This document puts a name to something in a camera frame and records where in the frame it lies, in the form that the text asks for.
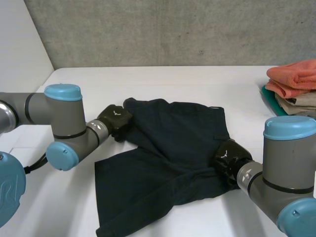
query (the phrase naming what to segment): gray concrete wall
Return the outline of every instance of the gray concrete wall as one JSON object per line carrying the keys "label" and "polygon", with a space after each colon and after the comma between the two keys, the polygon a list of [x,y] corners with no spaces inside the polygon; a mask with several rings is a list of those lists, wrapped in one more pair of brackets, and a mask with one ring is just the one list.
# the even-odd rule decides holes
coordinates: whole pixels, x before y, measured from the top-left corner
{"label": "gray concrete wall", "polygon": [[54,68],[316,58],[316,0],[25,0]]}

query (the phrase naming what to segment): beige cloth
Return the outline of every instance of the beige cloth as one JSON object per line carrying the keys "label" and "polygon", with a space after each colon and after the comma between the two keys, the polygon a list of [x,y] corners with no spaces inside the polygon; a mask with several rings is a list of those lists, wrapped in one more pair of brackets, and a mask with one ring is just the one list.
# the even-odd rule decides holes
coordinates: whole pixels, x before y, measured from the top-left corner
{"label": "beige cloth", "polygon": [[316,91],[287,99],[287,101],[295,106],[316,106]]}
{"label": "beige cloth", "polygon": [[276,101],[284,109],[288,115],[294,115],[303,111],[313,111],[316,110],[316,106],[296,106],[289,103],[286,99],[281,98],[276,94]]}

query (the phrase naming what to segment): teal cloth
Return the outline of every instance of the teal cloth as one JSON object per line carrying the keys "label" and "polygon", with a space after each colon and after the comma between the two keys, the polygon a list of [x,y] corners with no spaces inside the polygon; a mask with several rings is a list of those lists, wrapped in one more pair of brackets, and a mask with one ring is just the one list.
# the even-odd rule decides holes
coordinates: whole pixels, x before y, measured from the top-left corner
{"label": "teal cloth", "polygon": [[265,86],[261,88],[263,96],[266,98],[271,108],[274,110],[277,116],[286,116],[288,115],[284,109],[278,104],[275,93],[273,91],[267,90]]}

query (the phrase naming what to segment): black cable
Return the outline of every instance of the black cable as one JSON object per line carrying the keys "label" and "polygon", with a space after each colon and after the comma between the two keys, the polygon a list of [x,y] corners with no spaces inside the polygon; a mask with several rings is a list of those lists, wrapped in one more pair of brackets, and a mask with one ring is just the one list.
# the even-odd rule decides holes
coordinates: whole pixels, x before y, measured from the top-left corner
{"label": "black cable", "polygon": [[47,158],[46,158],[46,154],[44,153],[39,159],[38,161],[36,161],[34,164],[32,164],[31,166],[26,166],[24,167],[24,171],[25,174],[29,174],[32,171],[41,168],[43,165],[45,165],[47,163]]}

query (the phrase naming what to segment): blue joint cap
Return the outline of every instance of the blue joint cap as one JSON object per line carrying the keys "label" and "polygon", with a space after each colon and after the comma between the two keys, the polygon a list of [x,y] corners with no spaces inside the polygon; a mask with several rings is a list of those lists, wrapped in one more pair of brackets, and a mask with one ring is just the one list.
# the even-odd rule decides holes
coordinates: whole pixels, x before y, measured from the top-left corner
{"label": "blue joint cap", "polygon": [[79,164],[77,153],[62,142],[51,143],[46,150],[48,162],[56,169],[67,171]]}
{"label": "blue joint cap", "polygon": [[290,203],[279,214],[276,225],[289,237],[316,236],[316,199],[307,197]]}
{"label": "blue joint cap", "polygon": [[80,87],[72,84],[55,84],[45,88],[44,95],[61,101],[82,100]]}
{"label": "blue joint cap", "polygon": [[277,140],[295,140],[316,134],[316,120],[306,116],[280,116],[265,123],[264,137]]}
{"label": "blue joint cap", "polygon": [[26,176],[14,156],[0,152],[0,228],[15,214],[25,192]]}

